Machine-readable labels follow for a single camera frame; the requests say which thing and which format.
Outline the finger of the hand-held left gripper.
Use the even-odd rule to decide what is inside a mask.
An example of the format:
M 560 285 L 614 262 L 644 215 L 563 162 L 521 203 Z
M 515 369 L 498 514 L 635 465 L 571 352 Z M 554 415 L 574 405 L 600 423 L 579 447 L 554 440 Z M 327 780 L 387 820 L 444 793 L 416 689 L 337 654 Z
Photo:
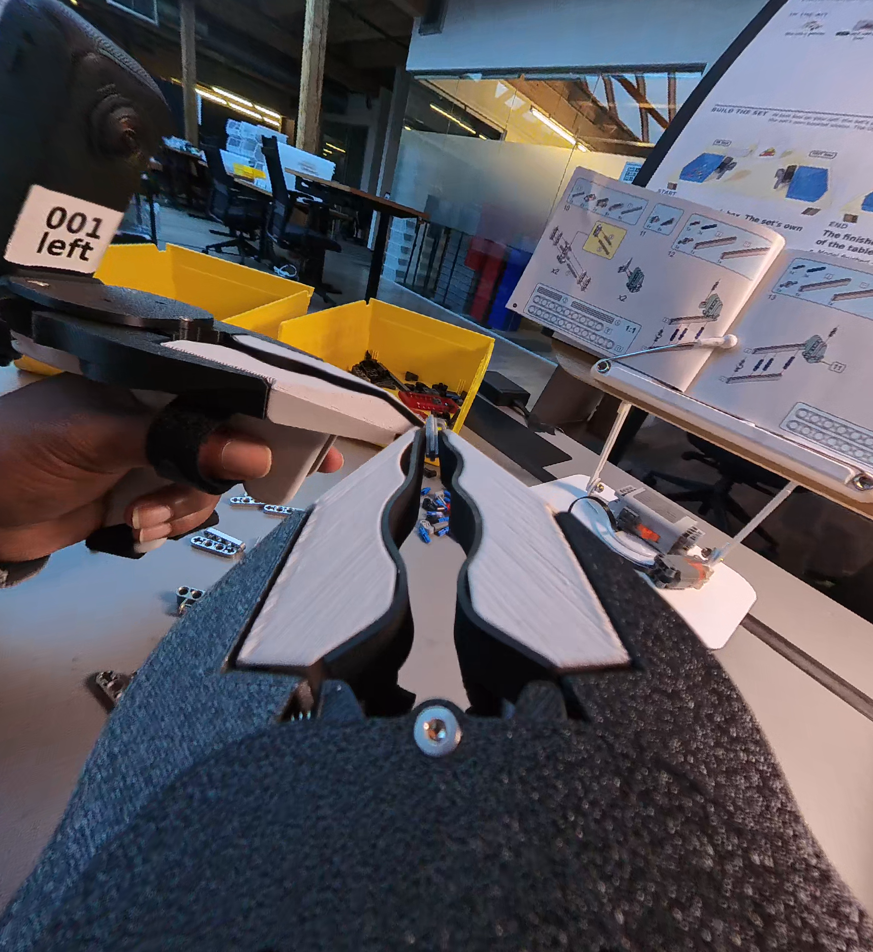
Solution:
M 270 447 L 269 473 L 244 482 L 246 492 L 265 504 L 289 504 L 304 479 L 318 470 L 337 437 L 388 446 L 419 428 L 385 400 L 263 363 L 223 344 L 175 341 L 165 347 L 249 372 L 267 385 L 261 420 L 240 413 L 230 422 Z
M 342 370 L 330 363 L 324 362 L 302 351 L 288 347 L 285 344 L 266 340 L 251 333 L 238 333 L 230 336 L 230 345 L 239 351 L 251 355 L 253 358 L 313 378 L 324 380 L 336 387 L 365 393 L 375 398 L 385 400 L 398 411 L 407 421 L 422 427 L 425 423 L 417 414 L 406 407 L 389 390 Z

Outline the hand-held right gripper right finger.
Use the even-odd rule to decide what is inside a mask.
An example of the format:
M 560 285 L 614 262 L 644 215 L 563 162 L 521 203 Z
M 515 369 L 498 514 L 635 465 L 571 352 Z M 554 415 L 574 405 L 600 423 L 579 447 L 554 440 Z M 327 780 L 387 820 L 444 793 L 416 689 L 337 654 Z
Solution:
M 454 646 L 470 713 L 500 717 L 527 684 L 631 664 L 556 515 L 451 431 L 440 434 L 450 534 L 465 553 Z

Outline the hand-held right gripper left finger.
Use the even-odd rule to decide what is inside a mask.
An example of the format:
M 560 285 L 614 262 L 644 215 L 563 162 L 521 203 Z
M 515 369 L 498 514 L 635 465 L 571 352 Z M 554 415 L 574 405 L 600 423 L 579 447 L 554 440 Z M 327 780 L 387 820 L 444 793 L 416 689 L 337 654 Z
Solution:
M 253 619 L 239 668 L 350 685 L 372 715 L 403 713 L 397 685 L 412 647 L 406 566 L 399 548 L 419 516 L 424 430 L 386 447 L 311 507 Z

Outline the yellow bin with red panels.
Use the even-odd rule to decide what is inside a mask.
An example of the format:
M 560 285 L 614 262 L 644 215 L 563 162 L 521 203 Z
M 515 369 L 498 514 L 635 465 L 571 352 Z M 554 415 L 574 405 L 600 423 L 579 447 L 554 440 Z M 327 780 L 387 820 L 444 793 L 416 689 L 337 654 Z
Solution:
M 462 433 L 495 340 L 391 303 L 347 303 L 281 324 L 277 339 L 349 370 L 367 351 L 403 377 L 415 373 L 428 385 L 446 384 L 465 395 L 453 430 Z

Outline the grey desk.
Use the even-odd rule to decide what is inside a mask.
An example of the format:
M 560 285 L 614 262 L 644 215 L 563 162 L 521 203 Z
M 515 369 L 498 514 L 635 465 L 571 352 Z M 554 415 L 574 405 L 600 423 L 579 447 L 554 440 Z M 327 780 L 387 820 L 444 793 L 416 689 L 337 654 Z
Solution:
M 0 949 L 873 950 L 869 720 L 745 625 L 708 649 L 570 514 L 628 668 L 470 713 L 465 553 L 416 526 L 407 711 L 237 667 L 313 504 L 382 451 L 358 450 L 302 515 L 227 508 L 235 562 L 82 541 L 0 589 Z M 788 644 L 851 633 L 746 546 L 725 564 Z M 101 670 L 135 673 L 112 712 Z

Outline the person's left hand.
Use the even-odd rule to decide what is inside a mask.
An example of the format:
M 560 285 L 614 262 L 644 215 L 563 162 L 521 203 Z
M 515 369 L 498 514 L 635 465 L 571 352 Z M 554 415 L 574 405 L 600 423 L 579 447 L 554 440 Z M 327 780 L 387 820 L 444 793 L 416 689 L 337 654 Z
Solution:
M 0 564 L 49 556 L 102 528 L 114 487 L 148 464 L 156 416 L 128 391 L 71 374 L 0 397 Z M 272 453 L 222 425 L 201 444 L 197 465 L 234 484 L 267 475 Z M 219 497 L 172 483 L 133 500 L 121 521 L 148 546 L 195 530 Z

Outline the heap of dark building pieces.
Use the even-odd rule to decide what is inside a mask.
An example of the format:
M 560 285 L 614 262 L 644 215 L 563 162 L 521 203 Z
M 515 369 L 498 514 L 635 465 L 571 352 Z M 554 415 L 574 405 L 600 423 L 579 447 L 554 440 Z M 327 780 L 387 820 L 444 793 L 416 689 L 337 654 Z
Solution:
M 459 411 L 452 421 L 447 422 L 449 424 L 454 423 L 459 416 L 466 398 L 464 390 L 454 390 L 443 382 L 427 384 L 413 371 L 405 371 L 402 374 L 396 373 L 381 363 L 371 351 L 366 351 L 364 358 L 352 366 L 351 373 L 368 383 L 390 391 L 396 398 L 398 398 L 397 392 L 400 390 L 415 390 L 439 394 L 454 400 L 459 405 Z

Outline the scattered chrome beams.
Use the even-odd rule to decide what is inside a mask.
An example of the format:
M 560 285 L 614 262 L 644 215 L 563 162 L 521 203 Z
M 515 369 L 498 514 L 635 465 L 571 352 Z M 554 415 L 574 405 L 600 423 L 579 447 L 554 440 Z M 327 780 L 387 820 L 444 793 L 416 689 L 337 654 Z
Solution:
M 246 494 L 228 499 L 230 506 L 252 508 L 261 514 L 280 519 L 302 515 L 305 510 L 293 506 L 268 505 Z M 244 541 L 217 528 L 218 517 L 214 513 L 192 534 L 183 533 L 170 537 L 172 541 L 187 539 L 190 547 L 216 558 L 233 560 L 245 553 Z M 137 560 L 146 554 L 143 544 L 133 541 L 132 530 L 125 524 L 114 525 L 95 531 L 85 542 L 91 552 L 114 555 Z M 205 589 L 190 585 L 179 586 L 174 594 L 175 614 L 184 615 L 188 608 L 197 604 L 206 594 Z M 123 673 L 114 670 L 101 670 L 91 674 L 86 681 L 91 693 L 97 698 L 106 712 L 112 712 L 133 681 L 135 673 Z

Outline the grey motor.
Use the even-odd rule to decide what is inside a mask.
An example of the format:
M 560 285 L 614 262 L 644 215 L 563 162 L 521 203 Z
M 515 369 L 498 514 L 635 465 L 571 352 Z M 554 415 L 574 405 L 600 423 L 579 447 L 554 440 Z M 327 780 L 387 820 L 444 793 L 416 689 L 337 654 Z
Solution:
M 678 553 L 657 555 L 647 578 L 657 589 L 701 589 L 711 578 L 713 566 L 700 557 Z

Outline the black office chair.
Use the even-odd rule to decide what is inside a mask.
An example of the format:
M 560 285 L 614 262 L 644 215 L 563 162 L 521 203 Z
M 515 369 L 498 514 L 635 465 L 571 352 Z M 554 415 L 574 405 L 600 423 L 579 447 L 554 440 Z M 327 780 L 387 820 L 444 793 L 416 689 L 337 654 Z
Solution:
M 280 266 L 284 262 L 281 254 L 287 252 L 298 262 L 300 275 L 321 281 L 325 253 L 340 253 L 342 248 L 310 226 L 309 204 L 287 186 L 276 137 L 262 137 L 261 143 L 272 192 L 264 231 L 267 260 Z
M 747 524 L 751 516 L 732 496 L 737 485 L 747 486 L 772 498 L 787 485 L 787 480 L 775 473 L 711 444 L 697 435 L 687 434 L 690 451 L 682 454 L 682 460 L 702 463 L 716 472 L 715 482 L 698 482 L 675 474 L 650 470 L 640 479 L 656 489 L 660 482 L 671 484 L 675 489 L 662 489 L 661 493 L 673 502 L 699 503 L 698 514 L 719 530 L 729 532 L 731 519 L 740 526 Z
M 234 182 L 226 171 L 219 149 L 205 145 L 204 154 L 211 177 L 207 213 L 225 226 L 227 232 L 213 232 L 226 240 L 205 246 L 203 252 L 222 252 L 233 247 L 241 262 L 249 257 L 259 261 L 266 203 Z

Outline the grey battery box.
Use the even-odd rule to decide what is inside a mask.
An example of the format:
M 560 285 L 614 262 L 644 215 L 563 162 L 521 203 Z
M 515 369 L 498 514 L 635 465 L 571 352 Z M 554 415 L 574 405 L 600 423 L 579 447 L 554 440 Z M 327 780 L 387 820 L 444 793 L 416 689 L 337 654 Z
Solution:
M 628 486 L 607 506 L 619 530 L 662 555 L 687 552 L 704 537 L 694 517 L 650 487 Z

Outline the pile of small coloured connectors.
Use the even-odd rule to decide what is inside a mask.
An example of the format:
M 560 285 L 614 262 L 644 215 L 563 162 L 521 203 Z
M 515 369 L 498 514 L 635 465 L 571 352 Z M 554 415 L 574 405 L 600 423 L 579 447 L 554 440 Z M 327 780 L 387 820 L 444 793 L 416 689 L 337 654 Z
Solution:
M 447 537 L 450 532 L 451 490 L 440 478 L 436 465 L 425 464 L 419 489 L 415 534 L 424 544 Z

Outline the wooden book stand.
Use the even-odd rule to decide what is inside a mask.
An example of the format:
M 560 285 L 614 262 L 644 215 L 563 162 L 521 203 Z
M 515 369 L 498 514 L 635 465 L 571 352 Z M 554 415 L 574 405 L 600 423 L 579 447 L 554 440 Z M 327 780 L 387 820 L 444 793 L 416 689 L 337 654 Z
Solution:
M 609 550 L 633 565 L 649 589 L 681 616 L 708 649 L 723 648 L 755 603 L 754 588 L 725 564 L 727 552 L 758 528 L 796 489 L 812 491 L 873 521 L 873 462 L 849 460 L 844 449 L 815 445 L 800 431 L 787 434 L 758 426 L 691 399 L 623 362 L 609 361 L 604 372 L 589 366 L 583 377 L 558 365 L 538 396 L 534 412 L 538 417 L 549 415 L 546 423 L 562 427 L 565 422 L 561 418 L 566 413 L 596 411 L 604 398 L 615 399 L 618 408 L 594 465 L 595 475 L 566 476 L 537 487 L 536 493 L 555 512 L 569 513 Z M 787 480 L 783 490 L 756 516 L 751 516 L 735 537 L 715 547 L 711 555 L 703 556 L 701 545 L 683 553 L 700 557 L 713 566 L 711 578 L 701 589 L 657 589 L 646 573 L 660 553 L 644 541 L 613 528 L 607 505 L 619 491 L 601 475 L 632 409 L 677 425 Z

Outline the stack of grey crates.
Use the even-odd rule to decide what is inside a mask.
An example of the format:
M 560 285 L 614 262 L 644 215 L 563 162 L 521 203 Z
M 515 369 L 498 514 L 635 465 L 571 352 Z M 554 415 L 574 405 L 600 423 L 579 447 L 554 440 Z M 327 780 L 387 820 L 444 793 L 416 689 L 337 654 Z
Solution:
M 449 309 L 462 311 L 477 281 L 468 264 L 476 236 L 419 219 L 392 223 L 384 276 L 411 292 Z

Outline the black power adapter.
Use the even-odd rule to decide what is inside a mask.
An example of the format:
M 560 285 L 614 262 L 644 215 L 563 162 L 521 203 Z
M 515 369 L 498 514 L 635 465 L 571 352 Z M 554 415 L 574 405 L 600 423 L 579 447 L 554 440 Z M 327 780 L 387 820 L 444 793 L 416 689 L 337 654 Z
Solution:
M 478 396 L 497 408 L 514 408 L 525 411 L 530 393 L 504 374 L 487 370 L 478 388 Z

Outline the wooden top table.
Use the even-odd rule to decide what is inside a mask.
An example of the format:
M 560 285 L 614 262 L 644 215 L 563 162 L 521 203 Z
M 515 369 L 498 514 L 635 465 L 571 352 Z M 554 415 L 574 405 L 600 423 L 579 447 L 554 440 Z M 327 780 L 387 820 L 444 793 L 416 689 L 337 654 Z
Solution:
M 410 208 L 400 205 L 388 198 L 373 195 L 360 189 L 337 183 L 331 180 L 324 180 L 312 173 L 301 172 L 298 170 L 289 170 L 298 183 L 307 183 L 318 189 L 327 192 L 332 196 L 335 202 L 350 202 L 357 208 L 371 209 L 378 214 L 378 226 L 373 239 L 371 266 L 366 286 L 364 300 L 370 302 L 376 298 L 379 289 L 381 274 L 384 265 L 384 258 L 390 226 L 393 219 L 416 219 L 426 222 L 430 216 L 416 208 Z

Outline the stack of red crates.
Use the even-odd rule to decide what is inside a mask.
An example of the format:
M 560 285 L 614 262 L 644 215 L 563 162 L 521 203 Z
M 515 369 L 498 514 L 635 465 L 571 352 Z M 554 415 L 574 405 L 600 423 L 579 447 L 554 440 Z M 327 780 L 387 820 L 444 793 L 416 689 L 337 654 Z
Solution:
M 492 309 L 508 253 L 505 244 L 479 236 L 473 236 L 471 239 L 465 266 L 474 272 L 476 283 L 468 314 L 479 324 L 486 323 Z

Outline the stack of white boxes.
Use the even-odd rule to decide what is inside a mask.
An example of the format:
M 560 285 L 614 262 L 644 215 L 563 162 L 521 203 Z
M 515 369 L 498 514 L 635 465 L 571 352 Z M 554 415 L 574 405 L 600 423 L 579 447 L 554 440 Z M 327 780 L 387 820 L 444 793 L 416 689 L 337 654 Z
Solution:
M 287 144 L 286 136 L 271 127 L 229 119 L 225 129 L 226 148 L 221 149 L 219 153 L 230 174 L 249 176 L 261 179 L 264 184 L 270 184 L 271 178 L 263 153 L 262 139 L 275 138 L 276 149 L 289 189 L 295 189 L 297 173 L 307 173 L 323 181 L 331 181 L 334 178 L 335 163 L 333 161 Z

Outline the blue crate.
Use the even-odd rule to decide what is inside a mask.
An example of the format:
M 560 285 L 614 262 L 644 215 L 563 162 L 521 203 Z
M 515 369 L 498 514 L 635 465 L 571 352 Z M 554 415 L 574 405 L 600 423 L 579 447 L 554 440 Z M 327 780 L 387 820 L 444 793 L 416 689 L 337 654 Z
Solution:
M 492 307 L 487 316 L 487 327 L 497 331 L 519 329 L 522 320 L 521 315 L 509 308 L 507 304 L 531 257 L 532 253 L 530 251 L 521 248 L 510 249 Z

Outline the instruction booklet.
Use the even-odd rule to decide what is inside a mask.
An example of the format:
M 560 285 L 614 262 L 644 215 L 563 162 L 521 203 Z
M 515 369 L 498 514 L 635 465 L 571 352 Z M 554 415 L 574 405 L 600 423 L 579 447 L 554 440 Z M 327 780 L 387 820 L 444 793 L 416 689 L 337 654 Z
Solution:
M 580 168 L 509 305 L 710 432 L 873 476 L 873 265 Z

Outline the white instruction sheet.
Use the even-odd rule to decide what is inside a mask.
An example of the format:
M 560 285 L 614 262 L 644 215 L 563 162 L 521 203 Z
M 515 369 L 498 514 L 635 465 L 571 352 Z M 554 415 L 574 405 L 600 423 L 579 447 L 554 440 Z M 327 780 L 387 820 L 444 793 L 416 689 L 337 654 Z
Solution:
M 645 187 L 873 264 L 873 1 L 769 4 L 679 122 Z

